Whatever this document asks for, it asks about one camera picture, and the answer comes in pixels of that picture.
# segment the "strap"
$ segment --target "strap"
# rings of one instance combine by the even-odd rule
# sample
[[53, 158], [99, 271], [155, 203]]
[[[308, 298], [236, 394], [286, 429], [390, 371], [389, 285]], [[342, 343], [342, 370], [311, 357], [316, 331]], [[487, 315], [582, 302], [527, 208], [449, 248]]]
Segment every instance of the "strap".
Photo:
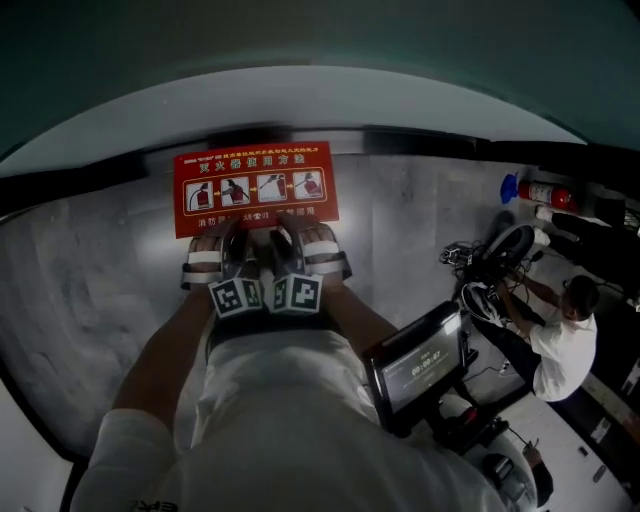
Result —
[[311, 242], [302, 246], [302, 253], [305, 258], [309, 256], [318, 256], [319, 254], [337, 254], [340, 252], [338, 244], [323, 240], [322, 242]]
[[330, 274], [332, 272], [342, 272], [347, 270], [349, 265], [345, 258], [340, 258], [336, 261], [328, 261], [326, 263], [314, 263], [312, 265], [306, 265], [305, 270], [311, 274]]
[[222, 258], [220, 251], [196, 251], [190, 252], [188, 263], [220, 263]]
[[209, 284], [222, 280], [222, 272], [183, 272], [182, 282], [191, 284]]

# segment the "red sign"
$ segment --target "red sign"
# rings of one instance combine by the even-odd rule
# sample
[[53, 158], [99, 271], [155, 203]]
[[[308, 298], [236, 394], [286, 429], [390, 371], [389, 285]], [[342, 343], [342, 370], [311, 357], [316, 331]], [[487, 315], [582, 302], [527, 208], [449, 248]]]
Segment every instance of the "red sign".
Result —
[[174, 159], [176, 238], [238, 216], [246, 229], [275, 226], [276, 213], [338, 220], [328, 142], [216, 149]]

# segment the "white shirt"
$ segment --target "white shirt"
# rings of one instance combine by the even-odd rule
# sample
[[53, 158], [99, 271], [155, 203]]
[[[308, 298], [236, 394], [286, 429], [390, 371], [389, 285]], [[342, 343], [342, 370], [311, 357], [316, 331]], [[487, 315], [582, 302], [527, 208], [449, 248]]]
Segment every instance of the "white shirt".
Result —
[[571, 322], [561, 312], [546, 327], [531, 329], [531, 349], [542, 357], [533, 377], [537, 397], [556, 402], [580, 387], [596, 357], [597, 330], [593, 315]]
[[504, 511], [466, 461], [372, 421], [344, 338], [250, 336], [209, 360], [191, 450], [147, 413], [108, 413], [72, 510]]

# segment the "concrete floor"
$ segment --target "concrete floor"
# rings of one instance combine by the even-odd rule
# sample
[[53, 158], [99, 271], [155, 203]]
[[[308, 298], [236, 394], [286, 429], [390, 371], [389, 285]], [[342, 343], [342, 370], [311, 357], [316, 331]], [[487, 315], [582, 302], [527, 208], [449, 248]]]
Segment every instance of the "concrete floor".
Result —
[[[450, 298], [454, 278], [438, 262], [440, 251], [483, 237], [503, 209], [504, 176], [525, 171], [517, 164], [356, 155], [335, 156], [334, 168], [341, 220], [333, 227], [353, 267], [349, 286], [398, 327]], [[0, 356], [54, 434], [82, 454], [91, 453], [142, 346], [184, 296], [178, 284], [189, 240], [174, 236], [170, 166], [158, 171], [0, 226]], [[530, 204], [510, 208], [531, 220]], [[533, 275], [559, 286], [565, 263], [544, 258]], [[484, 338], [474, 334], [471, 345], [480, 357], [469, 375], [500, 367], [503, 356]], [[182, 447], [191, 439], [203, 375], [200, 354], [179, 406]], [[488, 371], [469, 387], [485, 401], [521, 383]]]

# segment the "black hair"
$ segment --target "black hair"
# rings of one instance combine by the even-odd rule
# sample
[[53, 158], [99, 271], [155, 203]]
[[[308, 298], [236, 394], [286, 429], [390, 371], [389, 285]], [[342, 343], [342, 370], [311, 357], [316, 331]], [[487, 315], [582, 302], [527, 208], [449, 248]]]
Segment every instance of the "black hair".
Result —
[[567, 300], [579, 320], [586, 320], [593, 314], [599, 299], [598, 286], [587, 276], [574, 277], [567, 287]]

